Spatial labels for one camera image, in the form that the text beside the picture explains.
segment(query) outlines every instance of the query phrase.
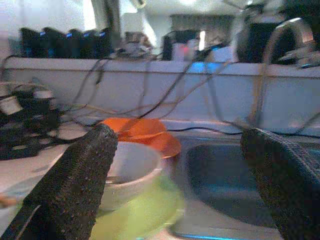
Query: white bowl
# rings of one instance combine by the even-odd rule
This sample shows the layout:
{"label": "white bowl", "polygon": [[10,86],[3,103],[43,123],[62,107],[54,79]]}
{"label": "white bowl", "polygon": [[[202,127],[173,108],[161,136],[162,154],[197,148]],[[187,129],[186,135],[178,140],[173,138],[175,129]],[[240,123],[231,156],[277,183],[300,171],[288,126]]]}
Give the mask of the white bowl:
{"label": "white bowl", "polygon": [[113,211],[134,199],[161,174],[162,168],[162,156],[153,148],[119,142],[108,178],[119,178],[121,183],[106,182],[100,209]]}

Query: stainless steel sink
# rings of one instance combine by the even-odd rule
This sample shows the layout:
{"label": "stainless steel sink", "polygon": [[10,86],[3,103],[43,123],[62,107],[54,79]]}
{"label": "stainless steel sink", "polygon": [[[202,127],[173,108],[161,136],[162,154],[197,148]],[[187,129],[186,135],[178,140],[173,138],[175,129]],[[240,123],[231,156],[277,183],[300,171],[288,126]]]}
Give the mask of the stainless steel sink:
{"label": "stainless steel sink", "polygon": [[175,181],[184,192],[177,237],[281,240],[242,156],[239,138],[177,136],[182,151]]}

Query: orange bowl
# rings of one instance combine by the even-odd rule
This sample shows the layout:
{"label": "orange bowl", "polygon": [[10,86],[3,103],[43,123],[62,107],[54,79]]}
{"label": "orange bowl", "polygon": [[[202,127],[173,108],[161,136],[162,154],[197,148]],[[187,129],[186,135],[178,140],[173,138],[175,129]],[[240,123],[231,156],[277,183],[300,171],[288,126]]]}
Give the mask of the orange bowl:
{"label": "orange bowl", "polygon": [[107,118],[102,124],[108,125],[118,134],[119,141],[132,142],[144,138],[151,138],[167,131],[165,125],[158,119],[136,118]]}
{"label": "orange bowl", "polygon": [[164,159],[172,158],[181,152],[181,144],[177,138],[168,132],[162,132],[149,138],[133,139],[129,138],[127,142],[145,144],[159,151]]}

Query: white ledge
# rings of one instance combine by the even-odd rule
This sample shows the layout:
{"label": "white ledge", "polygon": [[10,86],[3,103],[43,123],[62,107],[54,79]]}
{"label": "white ledge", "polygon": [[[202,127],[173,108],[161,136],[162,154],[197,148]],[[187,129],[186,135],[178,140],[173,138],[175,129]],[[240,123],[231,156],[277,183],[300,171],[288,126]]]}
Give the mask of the white ledge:
{"label": "white ledge", "polygon": [[[6,69],[28,70],[53,70],[53,71],[89,71],[95,64],[96,59],[57,59],[57,58],[11,58],[8,60]],[[181,73],[187,62],[176,61],[153,61],[149,66],[152,73]],[[221,63],[196,62],[188,71],[188,74],[212,73]],[[221,75],[233,76],[257,76],[261,64],[256,63],[233,63],[227,66]],[[111,60],[104,68],[107,72],[146,72],[146,61],[123,61]],[[271,65],[269,75],[286,78],[320,78],[320,67],[299,69],[294,65]]]}

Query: metal faucet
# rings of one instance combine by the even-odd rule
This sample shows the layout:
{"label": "metal faucet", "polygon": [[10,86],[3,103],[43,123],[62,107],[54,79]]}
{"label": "metal faucet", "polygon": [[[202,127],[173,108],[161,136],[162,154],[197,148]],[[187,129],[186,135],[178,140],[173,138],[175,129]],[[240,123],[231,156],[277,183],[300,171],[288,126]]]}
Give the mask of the metal faucet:
{"label": "metal faucet", "polygon": [[286,30],[292,30],[296,48],[286,53],[279,60],[297,59],[300,68],[310,68],[320,65],[320,52],[315,51],[316,43],[310,26],[301,18],[293,18],[280,24],[274,30],[271,39],[279,39]]}

